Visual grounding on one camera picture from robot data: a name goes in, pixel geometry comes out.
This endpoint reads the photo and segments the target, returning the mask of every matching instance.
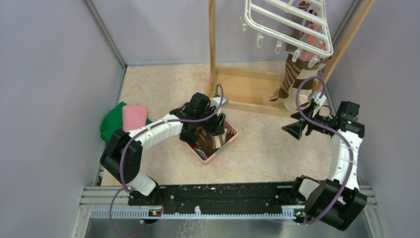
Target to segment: green towel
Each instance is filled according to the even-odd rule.
[[[126,105],[125,102],[120,102],[114,109],[112,109],[102,120],[101,127],[101,138],[108,143],[111,140],[111,136],[114,131],[122,129],[122,107]],[[150,119],[147,118],[146,125],[152,123]]]

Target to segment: gray wall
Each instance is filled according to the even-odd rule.
[[[337,101],[361,104],[362,179],[393,237],[418,237],[420,1],[378,0],[330,80]]]
[[[128,64],[208,62],[209,10],[207,0],[93,0],[108,31]],[[326,0],[333,35],[353,0]],[[276,39],[265,37],[256,47],[257,32],[242,31],[239,17],[244,0],[216,0],[216,56],[218,61],[285,60],[274,54]],[[270,4],[259,4],[278,14]],[[286,26],[253,14],[254,20],[281,32]]]
[[[0,3],[0,237],[68,237],[122,69],[81,0]]]

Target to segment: small pink box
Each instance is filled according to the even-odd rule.
[[[194,151],[194,149],[187,143],[185,143],[188,148],[191,149],[191,151],[199,158],[199,160],[203,163],[208,163],[210,162],[210,160],[212,160],[214,157],[216,157],[216,155],[220,154],[224,149],[226,149],[227,146],[230,145],[230,143],[232,143],[232,141],[234,139],[236,139],[236,137],[238,137],[238,131],[231,125],[229,124],[227,121],[224,121],[223,123],[223,127],[224,128],[230,128],[231,131],[233,132],[233,136],[232,138],[230,138],[228,141],[225,142],[224,145],[222,145],[220,148],[218,148],[218,150],[216,150],[216,152],[214,152],[212,155],[208,156],[207,159],[203,159],[203,157],[201,157],[196,151]]]

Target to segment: wooden stand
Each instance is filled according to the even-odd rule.
[[[343,39],[334,50],[331,62],[323,74],[327,82],[350,45],[360,25],[372,8],[375,0],[363,0],[354,14]],[[289,116],[281,99],[270,102],[270,95],[280,87],[284,75],[253,71],[236,67],[216,65],[215,0],[209,0],[210,29],[210,80],[207,95],[213,96],[217,84],[222,84],[225,96],[229,99],[227,108],[276,116]],[[321,83],[314,86],[321,88]]]

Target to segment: cable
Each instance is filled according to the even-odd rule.
[[[219,109],[222,107],[222,104],[223,104],[223,87],[222,87],[222,85],[221,84],[218,84],[218,85],[216,85],[216,91],[215,91],[215,93],[216,93],[216,95],[217,95],[217,92],[218,92],[218,88],[220,88],[220,103],[219,103],[219,105],[217,106],[217,108],[214,110],[214,112],[211,114],[211,115],[209,115],[208,117],[205,117],[205,118],[202,118],[202,119],[196,119],[196,120],[191,120],[191,119],[170,119],[170,120],[168,120],[168,121],[160,121],[160,122],[158,122],[158,123],[156,123],[156,124],[154,124],[154,125],[152,125],[151,127],[150,127],[150,130],[151,129],[153,129],[153,128],[155,128],[155,127],[158,127],[158,126],[160,126],[160,125],[162,125],[162,124],[165,124],[165,123],[167,123],[167,122],[192,122],[192,123],[197,123],[197,122],[202,122],[202,121],[206,121],[206,120],[208,120],[208,119],[210,119],[211,117],[213,117],[214,115],[216,115],[216,113],[219,111]],[[112,220],[112,216],[111,216],[111,213],[112,213],[112,207],[113,207],[113,205],[114,205],[114,201],[115,201],[115,199],[117,198],[117,196],[118,196],[118,194],[122,191],[122,190],[125,190],[126,192],[128,192],[128,193],[130,193],[130,192],[132,192],[133,191],[133,189],[131,188],[131,187],[128,187],[127,186],[127,184],[125,183],[125,180],[124,180],[124,159],[125,159],[125,155],[127,154],[127,149],[128,149],[128,147],[130,146],[130,144],[131,143],[133,143],[133,141],[137,138],[137,137],[139,137],[139,136],[141,136],[142,134],[144,134],[144,133],[146,133],[147,131],[148,131],[149,129],[147,129],[147,128],[145,128],[144,130],[142,130],[142,131],[140,131],[139,133],[137,133],[136,135],[134,135],[128,142],[127,142],[127,144],[125,145],[125,147],[124,147],[124,150],[122,151],[122,154],[121,154],[121,162],[120,162],[120,165],[119,165],[119,173],[120,173],[120,179],[121,179],[121,184],[122,184],[122,188],[120,189],[120,190],[118,190],[118,192],[114,195],[114,197],[112,198],[112,201],[111,201],[111,205],[109,206],[109,220],[111,221],[111,226],[112,226],[112,229],[114,230],[114,232],[116,232],[117,234],[119,234],[120,236],[122,236],[122,237],[136,237],[136,236],[139,236],[139,235],[141,235],[142,233],[143,233],[143,231],[144,231],[144,227],[145,226],[142,226],[143,228],[140,230],[140,231],[138,231],[137,233],[135,233],[135,234],[132,234],[132,235],[127,235],[127,234],[124,234],[124,233],[122,233],[122,232],[120,232],[119,230],[117,230],[117,228],[115,227],[115,225],[114,225],[114,222],[113,222],[113,220]]]
[[[310,221],[308,221],[308,216],[305,215],[304,224],[307,224],[307,225],[310,225],[310,224],[313,224],[313,223],[319,221],[322,217],[324,217],[329,212],[329,210],[331,210],[331,208],[332,208],[332,206],[334,206],[335,202],[337,202],[337,200],[340,197],[341,193],[344,191],[344,188],[346,187],[347,182],[349,181],[350,175],[352,173],[353,160],[354,160],[354,154],[353,154],[353,150],[351,149],[351,145],[350,145],[349,141],[343,135],[341,135],[336,130],[334,130],[334,129],[328,127],[328,126],[325,126],[325,125],[322,125],[322,124],[320,124],[320,123],[318,123],[316,121],[313,121],[312,119],[310,119],[309,117],[307,117],[303,113],[302,109],[299,107],[299,94],[300,94],[300,92],[302,90],[302,87],[303,87],[303,85],[305,83],[307,83],[309,80],[312,80],[312,79],[318,79],[319,81],[321,81],[321,83],[322,83],[321,97],[325,94],[326,85],[325,85],[324,80],[322,78],[318,77],[318,76],[309,77],[309,78],[305,79],[299,85],[298,91],[296,93],[296,107],[297,107],[300,115],[306,121],[310,122],[313,125],[319,126],[322,129],[328,130],[328,131],[333,132],[334,134],[336,134],[346,144],[347,148],[349,149],[350,161],[349,161],[349,166],[347,168],[346,176],[344,177],[343,183],[341,184],[341,187],[338,189],[337,194],[334,196],[334,198],[331,200],[331,202],[328,204],[328,206],[317,217],[315,217],[315,218],[311,219]]]

